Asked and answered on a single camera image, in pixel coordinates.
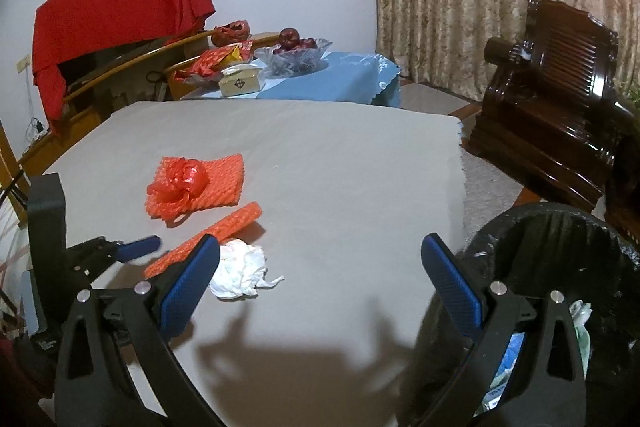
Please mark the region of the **white blue medicine box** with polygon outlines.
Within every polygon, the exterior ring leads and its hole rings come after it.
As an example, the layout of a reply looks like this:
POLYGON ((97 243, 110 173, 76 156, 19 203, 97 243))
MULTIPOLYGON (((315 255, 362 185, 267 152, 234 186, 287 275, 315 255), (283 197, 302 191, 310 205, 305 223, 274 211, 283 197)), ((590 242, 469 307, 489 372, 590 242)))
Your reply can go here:
POLYGON ((497 373, 489 386, 488 392, 483 398, 483 412, 490 411, 498 405, 504 389, 506 389, 506 384, 512 374, 518 355, 520 354, 524 338, 524 333, 515 333, 510 337, 508 347, 506 347, 506 352, 504 352, 497 373))

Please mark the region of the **red snack packets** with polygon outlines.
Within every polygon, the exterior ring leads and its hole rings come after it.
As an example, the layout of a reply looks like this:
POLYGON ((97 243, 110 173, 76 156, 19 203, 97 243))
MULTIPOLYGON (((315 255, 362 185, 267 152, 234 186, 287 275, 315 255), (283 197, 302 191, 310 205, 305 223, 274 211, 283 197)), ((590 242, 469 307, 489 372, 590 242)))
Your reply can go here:
POLYGON ((186 82, 188 78, 208 78, 220 74, 225 68, 246 63, 252 57, 253 40, 227 44, 221 48, 209 49, 188 68, 178 70, 175 80, 186 82))

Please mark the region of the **red bag on cabinet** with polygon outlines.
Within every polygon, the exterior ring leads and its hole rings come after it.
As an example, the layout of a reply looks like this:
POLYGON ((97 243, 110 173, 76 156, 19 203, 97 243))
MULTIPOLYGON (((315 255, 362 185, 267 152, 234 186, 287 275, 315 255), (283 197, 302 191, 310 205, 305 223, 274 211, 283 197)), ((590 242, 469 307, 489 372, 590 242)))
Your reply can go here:
POLYGON ((247 20, 235 20, 227 25, 216 26, 210 34, 212 45, 217 48, 228 44, 245 41, 250 36, 250 25, 247 20))

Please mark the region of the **white tissue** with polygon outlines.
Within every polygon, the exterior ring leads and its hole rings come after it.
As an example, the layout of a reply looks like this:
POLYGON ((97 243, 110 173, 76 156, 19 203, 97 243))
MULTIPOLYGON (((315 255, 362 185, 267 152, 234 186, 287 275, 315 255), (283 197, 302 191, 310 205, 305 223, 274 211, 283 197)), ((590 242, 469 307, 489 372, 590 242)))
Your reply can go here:
POLYGON ((224 301, 255 298, 259 291, 273 289, 284 281, 276 277, 268 281, 266 256, 262 247, 242 239, 229 239, 220 246, 218 267, 209 282, 212 294, 224 301))

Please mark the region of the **glass fruit bowl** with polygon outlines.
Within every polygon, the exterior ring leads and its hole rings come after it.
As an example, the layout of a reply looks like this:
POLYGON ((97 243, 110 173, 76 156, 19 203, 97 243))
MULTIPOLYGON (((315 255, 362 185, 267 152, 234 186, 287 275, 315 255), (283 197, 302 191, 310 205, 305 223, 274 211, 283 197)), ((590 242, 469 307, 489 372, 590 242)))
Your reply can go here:
POLYGON ((280 46, 259 48, 254 52, 256 60, 265 67, 262 73, 266 78, 288 78, 311 74, 324 69, 328 62, 326 54, 332 42, 319 38, 315 48, 299 48, 280 52, 280 46))

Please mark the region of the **gold tissue box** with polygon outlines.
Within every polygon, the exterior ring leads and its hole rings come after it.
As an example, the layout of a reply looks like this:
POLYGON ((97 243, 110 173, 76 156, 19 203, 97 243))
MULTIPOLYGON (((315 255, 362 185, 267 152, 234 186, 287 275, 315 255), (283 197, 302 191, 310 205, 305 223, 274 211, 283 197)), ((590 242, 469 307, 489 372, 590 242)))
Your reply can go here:
POLYGON ((262 91, 264 80, 260 68, 252 64, 230 66, 221 72, 218 88, 224 98, 262 91))

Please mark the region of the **wooden tv cabinet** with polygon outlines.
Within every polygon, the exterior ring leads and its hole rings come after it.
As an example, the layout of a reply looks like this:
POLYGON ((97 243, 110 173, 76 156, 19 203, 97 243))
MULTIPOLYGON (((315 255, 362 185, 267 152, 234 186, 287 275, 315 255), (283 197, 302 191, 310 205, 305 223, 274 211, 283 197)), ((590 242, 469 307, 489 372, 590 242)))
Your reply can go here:
POLYGON ((179 100, 195 88, 175 78, 198 61, 200 55, 219 43, 235 44, 220 30, 202 31, 170 41, 153 40, 144 46, 117 53, 103 66, 63 86, 62 119, 38 131, 26 129, 27 150, 15 152, 6 132, 1 133, 1 193, 11 203, 18 224, 27 220, 25 194, 34 176, 44 173, 66 150, 106 121, 116 110, 137 101, 179 100))

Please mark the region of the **black lined trash bin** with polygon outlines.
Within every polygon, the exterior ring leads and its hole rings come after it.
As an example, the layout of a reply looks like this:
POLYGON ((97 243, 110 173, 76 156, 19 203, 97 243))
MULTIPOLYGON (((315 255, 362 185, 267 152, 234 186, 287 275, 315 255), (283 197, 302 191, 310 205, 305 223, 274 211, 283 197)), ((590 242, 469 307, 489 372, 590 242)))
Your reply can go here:
POLYGON ((518 295, 559 291, 570 309, 590 303, 590 339, 577 336, 586 383, 583 426, 639 421, 639 255, 614 229, 560 204, 512 208, 480 229, 461 255, 464 269, 518 295))

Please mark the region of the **orange foam fruit net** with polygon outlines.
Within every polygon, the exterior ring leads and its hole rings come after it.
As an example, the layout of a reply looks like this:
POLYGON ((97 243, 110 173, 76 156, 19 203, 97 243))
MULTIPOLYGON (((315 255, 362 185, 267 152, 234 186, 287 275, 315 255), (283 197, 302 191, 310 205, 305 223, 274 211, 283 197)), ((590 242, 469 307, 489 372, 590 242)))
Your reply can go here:
POLYGON ((218 242, 223 242, 226 239, 230 239, 233 234, 251 225, 261 215, 262 207, 257 202, 249 202, 152 262, 143 271, 143 277, 145 280, 152 279, 152 277, 160 275, 174 263, 186 260, 204 236, 210 235, 215 237, 218 242))

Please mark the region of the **red cloth cover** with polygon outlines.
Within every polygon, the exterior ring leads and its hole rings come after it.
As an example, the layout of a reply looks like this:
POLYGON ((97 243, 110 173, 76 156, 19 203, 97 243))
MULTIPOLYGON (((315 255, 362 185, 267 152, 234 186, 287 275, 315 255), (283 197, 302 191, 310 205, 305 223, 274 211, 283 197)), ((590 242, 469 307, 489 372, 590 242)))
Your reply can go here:
POLYGON ((47 121, 63 118, 60 66, 114 46, 190 36, 215 13, 212 0, 48 0, 36 11, 32 75, 47 121))

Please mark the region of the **red apples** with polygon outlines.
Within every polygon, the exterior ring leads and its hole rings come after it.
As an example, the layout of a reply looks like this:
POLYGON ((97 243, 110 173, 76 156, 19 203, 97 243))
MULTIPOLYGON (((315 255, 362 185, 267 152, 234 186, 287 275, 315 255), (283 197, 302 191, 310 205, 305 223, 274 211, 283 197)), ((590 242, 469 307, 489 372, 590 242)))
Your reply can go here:
POLYGON ((274 54, 280 54, 284 52, 303 50, 303 49, 317 49, 317 41, 313 38, 302 38, 299 35, 297 29, 289 27, 283 28, 280 31, 278 38, 277 49, 273 51, 274 54))

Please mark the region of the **red plastic bag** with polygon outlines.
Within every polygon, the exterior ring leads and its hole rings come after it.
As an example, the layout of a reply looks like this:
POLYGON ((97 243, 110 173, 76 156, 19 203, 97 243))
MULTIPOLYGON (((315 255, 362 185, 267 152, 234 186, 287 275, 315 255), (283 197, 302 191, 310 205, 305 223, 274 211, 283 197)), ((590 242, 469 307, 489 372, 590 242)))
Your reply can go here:
POLYGON ((189 211, 208 184, 209 177, 201 161, 164 157, 146 187, 145 210, 153 219, 175 220, 189 211))

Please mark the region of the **blue table cloth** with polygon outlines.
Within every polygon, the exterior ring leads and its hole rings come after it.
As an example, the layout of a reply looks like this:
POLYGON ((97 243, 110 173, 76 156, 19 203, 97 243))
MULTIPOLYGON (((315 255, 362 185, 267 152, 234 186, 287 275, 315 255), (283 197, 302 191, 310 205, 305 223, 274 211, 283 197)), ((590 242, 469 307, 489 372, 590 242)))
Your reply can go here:
POLYGON ((295 100, 350 102, 400 107, 400 68, 377 53, 329 52, 324 69, 284 79, 269 79, 257 93, 241 94, 242 100, 295 100))

